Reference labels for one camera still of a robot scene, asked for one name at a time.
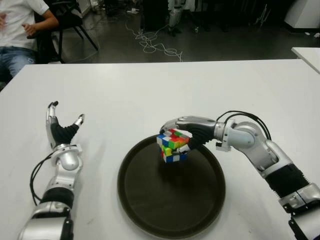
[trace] robotic arm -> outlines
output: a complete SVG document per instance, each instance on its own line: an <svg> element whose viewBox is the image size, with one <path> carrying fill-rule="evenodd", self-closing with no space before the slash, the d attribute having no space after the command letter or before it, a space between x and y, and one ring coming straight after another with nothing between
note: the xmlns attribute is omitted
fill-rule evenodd
<svg viewBox="0 0 320 240"><path fill-rule="evenodd" d="M192 134L188 145L175 154L186 153L216 139L216 149L224 152L234 147L244 153L259 174L280 197L279 203L291 215L289 225L297 240L320 240L320 189L309 183L281 148L267 139L252 122L217 122L209 118L183 116L168 121L161 128L180 129Z"/></svg>
<svg viewBox="0 0 320 240"><path fill-rule="evenodd" d="M70 126L62 127L56 117L58 102L52 102L46 113L46 130L53 153L51 163L55 176L50 180L31 219L22 229L18 240L72 240L73 221L70 212L74 202L75 182L83 163L79 145L70 145L83 124L82 114Z"/></svg>

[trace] white cable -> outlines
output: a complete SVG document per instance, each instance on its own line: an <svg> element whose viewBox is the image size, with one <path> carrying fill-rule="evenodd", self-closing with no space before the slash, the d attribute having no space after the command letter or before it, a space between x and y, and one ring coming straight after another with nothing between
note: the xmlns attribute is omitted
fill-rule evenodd
<svg viewBox="0 0 320 240"><path fill-rule="evenodd" d="M132 34L135 36L136 40L142 40L139 42L139 44L143 47L143 52L146 54L153 54L154 52L158 51L163 51L165 55L167 56L174 56L178 57L180 62L183 62L182 60L182 54L183 52L181 51L178 53L178 50L175 48L166 48L163 43L157 43L153 44L152 41L156 40L158 38L158 33L162 30L165 29L168 25L165 25L164 27L160 28L156 32L146 32L142 33L142 31L139 31L138 34L135 33L132 29L128 28L127 22L125 22L124 26L128 31L131 31Z"/></svg>

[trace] white tabletop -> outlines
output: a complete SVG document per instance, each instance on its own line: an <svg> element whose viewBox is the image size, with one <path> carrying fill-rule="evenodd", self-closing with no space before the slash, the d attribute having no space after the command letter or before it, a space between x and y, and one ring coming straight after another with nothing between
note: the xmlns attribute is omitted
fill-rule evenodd
<svg viewBox="0 0 320 240"><path fill-rule="evenodd" d="M320 74L320 47L293 47L291 50Z"/></svg>
<svg viewBox="0 0 320 240"><path fill-rule="evenodd" d="M62 125L86 114L73 140L84 162L74 240L153 240L130 222L117 195L120 164L137 142L176 117L216 119L244 110L261 117L272 139L320 185L319 89L319 75L300 59L26 66L0 93L1 239L16 239L34 209L29 178L51 152L45 129L51 101L60 102ZM293 239L289 216L249 160L234 149L216 151L213 142L206 146L222 166L226 196L218 220L193 239ZM37 193L53 174L47 163L35 180Z"/></svg>

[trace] colorful cube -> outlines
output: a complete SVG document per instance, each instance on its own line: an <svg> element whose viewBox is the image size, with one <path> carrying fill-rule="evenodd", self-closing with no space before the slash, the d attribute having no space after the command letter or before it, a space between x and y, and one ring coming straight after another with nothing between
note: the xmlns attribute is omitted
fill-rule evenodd
<svg viewBox="0 0 320 240"><path fill-rule="evenodd" d="M183 161L187 158L187 154L173 155L172 151L186 145L189 142L189 137L181 132L170 129L164 134L156 137L156 143L159 145L161 157L166 163Z"/></svg>

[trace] dark brown tray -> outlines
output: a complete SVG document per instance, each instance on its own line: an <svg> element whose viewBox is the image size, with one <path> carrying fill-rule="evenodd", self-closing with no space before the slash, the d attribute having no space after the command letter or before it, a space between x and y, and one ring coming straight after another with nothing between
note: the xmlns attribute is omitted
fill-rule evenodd
<svg viewBox="0 0 320 240"><path fill-rule="evenodd" d="M134 146L118 174L121 205L144 231L168 239L193 236L219 215L226 194L223 171L204 146L183 162L165 163L156 136Z"/></svg>

